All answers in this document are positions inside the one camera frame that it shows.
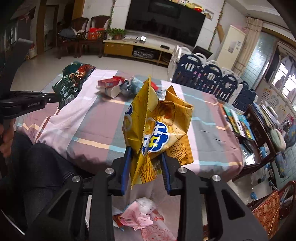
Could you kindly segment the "person's left hand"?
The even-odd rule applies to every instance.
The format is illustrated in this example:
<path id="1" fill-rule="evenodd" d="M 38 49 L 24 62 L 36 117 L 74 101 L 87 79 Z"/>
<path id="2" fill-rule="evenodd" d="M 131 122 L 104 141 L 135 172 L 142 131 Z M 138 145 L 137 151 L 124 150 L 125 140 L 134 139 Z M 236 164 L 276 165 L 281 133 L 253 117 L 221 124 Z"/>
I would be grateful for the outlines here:
<path id="1" fill-rule="evenodd" d="M 1 125 L 0 134 L 3 142 L 1 144 L 0 151 L 4 158 L 9 157 L 11 154 L 11 146 L 13 143 L 15 122 L 16 122 L 16 119 L 10 120 L 9 128 L 6 130 L 4 129 L 4 126 Z"/>

